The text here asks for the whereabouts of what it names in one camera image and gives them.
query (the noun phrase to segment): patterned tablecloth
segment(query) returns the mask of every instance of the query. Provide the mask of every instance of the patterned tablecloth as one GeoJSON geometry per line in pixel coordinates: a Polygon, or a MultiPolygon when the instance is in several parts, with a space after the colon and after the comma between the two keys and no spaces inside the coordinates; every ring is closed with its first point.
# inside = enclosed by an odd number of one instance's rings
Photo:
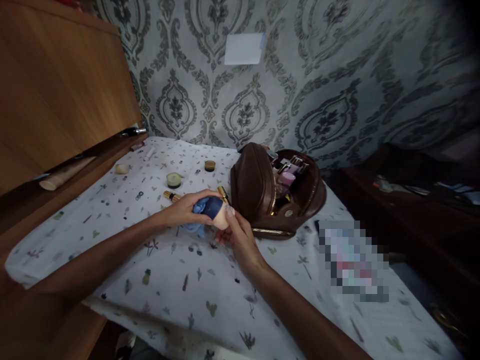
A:
{"type": "MultiPolygon", "coordinates": [[[[179,194],[222,185],[230,192],[236,150],[150,137],[112,171],[25,237],[6,262],[26,288],[82,252],[167,207],[166,175],[183,176],[179,194]],[[151,146],[155,153],[143,161],[151,146]],[[214,172],[205,160],[216,162],[214,172]]],[[[351,224],[327,188],[325,206],[287,241],[257,239],[266,261],[374,359],[457,359],[458,351],[399,277],[382,275],[389,301],[358,302],[331,285],[315,220],[351,224]]],[[[85,304],[173,359],[303,359],[283,324],[240,271],[232,250],[171,228],[148,239],[85,304]]],[[[375,249],[367,245],[367,255],[375,249]]]]}

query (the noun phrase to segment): cabinet door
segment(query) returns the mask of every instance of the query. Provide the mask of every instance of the cabinet door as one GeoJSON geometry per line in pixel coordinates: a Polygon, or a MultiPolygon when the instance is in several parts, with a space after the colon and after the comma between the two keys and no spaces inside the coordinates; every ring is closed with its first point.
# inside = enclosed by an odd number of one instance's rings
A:
{"type": "Polygon", "coordinates": [[[0,195],[141,119],[118,28],[0,0],[0,195]]]}

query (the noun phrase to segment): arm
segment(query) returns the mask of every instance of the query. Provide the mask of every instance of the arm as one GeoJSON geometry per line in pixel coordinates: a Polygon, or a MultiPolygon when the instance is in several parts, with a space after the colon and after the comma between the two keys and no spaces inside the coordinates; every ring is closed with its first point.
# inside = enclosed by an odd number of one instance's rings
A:
{"type": "Polygon", "coordinates": [[[211,190],[187,194],[143,221],[109,237],[45,279],[0,304],[0,346],[15,341],[49,342],[73,306],[90,295],[149,237],[166,227],[185,223],[212,225],[206,215],[192,213],[193,205],[211,190]]]}
{"type": "Polygon", "coordinates": [[[235,258],[308,359],[370,359],[352,339],[323,316],[264,260],[252,228],[238,211],[227,211],[230,228],[217,242],[230,241],[235,258]]]}

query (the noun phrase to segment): cosmetic bag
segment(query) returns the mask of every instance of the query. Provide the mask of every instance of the cosmetic bag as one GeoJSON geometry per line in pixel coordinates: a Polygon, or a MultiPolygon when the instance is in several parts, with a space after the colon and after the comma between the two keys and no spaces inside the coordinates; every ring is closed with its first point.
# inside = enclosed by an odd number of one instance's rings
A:
{"type": "Polygon", "coordinates": [[[247,219],[259,238],[286,240],[325,204],[327,190],[315,161],[301,152],[283,149],[278,161],[300,157],[309,166],[289,188],[291,202],[276,207],[277,181],[265,148],[250,142],[230,170],[231,204],[247,219]]]}

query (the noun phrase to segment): pink bottle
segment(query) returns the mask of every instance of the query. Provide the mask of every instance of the pink bottle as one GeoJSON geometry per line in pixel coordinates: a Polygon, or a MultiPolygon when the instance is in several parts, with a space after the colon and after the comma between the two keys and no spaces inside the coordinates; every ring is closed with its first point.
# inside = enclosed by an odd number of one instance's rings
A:
{"type": "Polygon", "coordinates": [[[293,175],[290,172],[284,171],[280,174],[280,177],[277,180],[277,187],[276,187],[276,190],[279,193],[279,195],[277,195],[277,198],[280,198],[283,195],[285,195],[285,193],[290,188],[290,185],[292,185],[295,179],[296,179],[295,175],[293,175]]]}

